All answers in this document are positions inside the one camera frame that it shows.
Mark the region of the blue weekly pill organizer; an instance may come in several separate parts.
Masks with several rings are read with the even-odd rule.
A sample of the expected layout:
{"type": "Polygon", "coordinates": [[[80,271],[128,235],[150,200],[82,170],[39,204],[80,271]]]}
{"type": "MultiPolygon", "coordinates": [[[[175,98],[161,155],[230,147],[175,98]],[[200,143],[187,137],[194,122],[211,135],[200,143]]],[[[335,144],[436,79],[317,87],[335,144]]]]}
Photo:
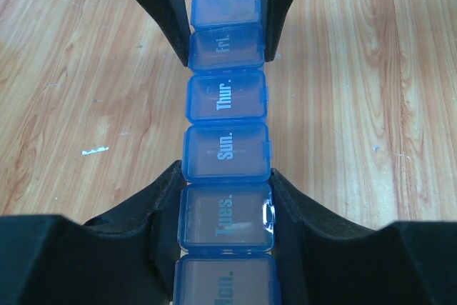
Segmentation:
{"type": "Polygon", "coordinates": [[[175,304],[279,304],[261,0],[192,0],[175,304]]]}

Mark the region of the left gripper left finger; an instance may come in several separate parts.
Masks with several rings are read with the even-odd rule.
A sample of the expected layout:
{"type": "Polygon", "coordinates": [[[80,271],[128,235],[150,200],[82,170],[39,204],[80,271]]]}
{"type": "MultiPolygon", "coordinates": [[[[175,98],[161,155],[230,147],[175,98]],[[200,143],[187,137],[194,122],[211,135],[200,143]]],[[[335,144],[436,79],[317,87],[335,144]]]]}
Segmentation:
{"type": "Polygon", "coordinates": [[[60,214],[1,218],[3,304],[168,304],[181,162],[84,224],[60,214]]]}

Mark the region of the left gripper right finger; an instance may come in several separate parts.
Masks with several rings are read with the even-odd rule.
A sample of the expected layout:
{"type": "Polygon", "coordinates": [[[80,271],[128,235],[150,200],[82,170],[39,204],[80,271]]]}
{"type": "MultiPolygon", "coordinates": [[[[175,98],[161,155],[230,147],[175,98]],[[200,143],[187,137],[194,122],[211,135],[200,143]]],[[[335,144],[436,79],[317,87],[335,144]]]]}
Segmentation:
{"type": "Polygon", "coordinates": [[[283,304],[454,304],[456,224],[372,230],[327,209],[279,171],[269,179],[283,304]]]}

